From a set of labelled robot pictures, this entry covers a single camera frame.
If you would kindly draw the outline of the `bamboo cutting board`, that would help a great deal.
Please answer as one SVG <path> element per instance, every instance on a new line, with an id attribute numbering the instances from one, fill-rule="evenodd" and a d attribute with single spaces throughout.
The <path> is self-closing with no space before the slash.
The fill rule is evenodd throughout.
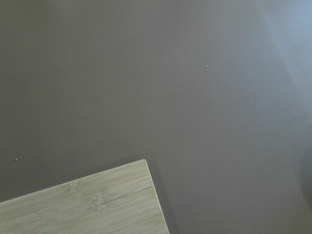
<path id="1" fill-rule="evenodd" d="M 0 204 L 3 234 L 167 234 L 141 159 Z"/>

